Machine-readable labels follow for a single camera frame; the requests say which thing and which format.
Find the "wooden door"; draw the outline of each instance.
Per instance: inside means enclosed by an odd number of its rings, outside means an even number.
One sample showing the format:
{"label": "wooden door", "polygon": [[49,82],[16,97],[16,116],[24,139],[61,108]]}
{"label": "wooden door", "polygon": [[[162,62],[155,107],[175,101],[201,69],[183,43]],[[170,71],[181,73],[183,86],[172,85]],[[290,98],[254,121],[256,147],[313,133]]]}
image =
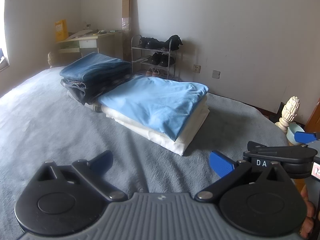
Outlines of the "wooden door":
{"label": "wooden door", "polygon": [[306,132],[320,132],[320,98],[311,114],[307,124],[304,127]]}

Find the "human hand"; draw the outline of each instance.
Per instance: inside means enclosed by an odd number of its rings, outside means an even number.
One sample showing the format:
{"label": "human hand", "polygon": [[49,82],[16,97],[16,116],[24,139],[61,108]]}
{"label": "human hand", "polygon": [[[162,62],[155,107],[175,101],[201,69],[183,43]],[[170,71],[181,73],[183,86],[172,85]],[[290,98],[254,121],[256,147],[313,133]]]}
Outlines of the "human hand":
{"label": "human hand", "polygon": [[313,229],[313,216],[315,214],[315,207],[314,205],[309,201],[308,197],[308,191],[306,185],[304,185],[302,191],[301,191],[301,196],[303,197],[306,205],[307,205],[307,217],[304,220],[302,227],[300,229],[300,236],[303,237],[304,239],[308,238],[308,234],[312,231]]}

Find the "yellow container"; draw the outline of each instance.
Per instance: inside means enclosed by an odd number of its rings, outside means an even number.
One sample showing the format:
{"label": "yellow container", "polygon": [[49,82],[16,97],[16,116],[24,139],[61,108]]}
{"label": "yellow container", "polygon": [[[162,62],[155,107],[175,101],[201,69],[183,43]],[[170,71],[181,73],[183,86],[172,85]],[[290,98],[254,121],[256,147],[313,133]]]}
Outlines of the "yellow container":
{"label": "yellow container", "polygon": [[66,20],[58,21],[55,23],[55,25],[56,25],[56,41],[63,41],[69,37]]}

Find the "white folded fabric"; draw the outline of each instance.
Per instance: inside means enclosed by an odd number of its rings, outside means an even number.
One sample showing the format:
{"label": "white folded fabric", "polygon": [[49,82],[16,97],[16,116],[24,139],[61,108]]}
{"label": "white folded fabric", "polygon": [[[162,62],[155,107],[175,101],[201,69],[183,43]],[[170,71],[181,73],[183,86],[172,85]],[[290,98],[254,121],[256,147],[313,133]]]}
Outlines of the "white folded fabric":
{"label": "white folded fabric", "polygon": [[188,145],[193,140],[194,136],[204,123],[205,119],[209,114],[208,106],[205,104],[207,101],[207,96],[205,96],[198,104],[197,108],[191,114],[191,116],[187,120],[187,124],[183,128],[182,132],[176,139],[176,141],[172,141],[167,135],[164,133],[160,133],[151,128],[143,126],[135,120],[130,119],[129,117],[119,113],[118,111],[111,109],[107,106],[102,105],[102,111],[107,115],[107,117],[114,119],[119,124],[124,125],[130,130],[142,135],[148,140],[161,145],[162,147],[177,153],[179,155],[183,155],[184,151],[188,147]]}

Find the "electrical outlet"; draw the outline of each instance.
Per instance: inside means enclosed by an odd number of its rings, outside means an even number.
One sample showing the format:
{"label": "electrical outlet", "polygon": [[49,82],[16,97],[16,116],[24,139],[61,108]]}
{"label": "electrical outlet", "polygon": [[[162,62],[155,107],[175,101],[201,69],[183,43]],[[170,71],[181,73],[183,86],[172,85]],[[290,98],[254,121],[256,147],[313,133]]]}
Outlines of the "electrical outlet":
{"label": "electrical outlet", "polygon": [[193,65],[192,71],[195,73],[200,73],[201,66],[200,65]]}
{"label": "electrical outlet", "polygon": [[220,78],[220,71],[214,70],[212,71],[212,77],[213,78]]}

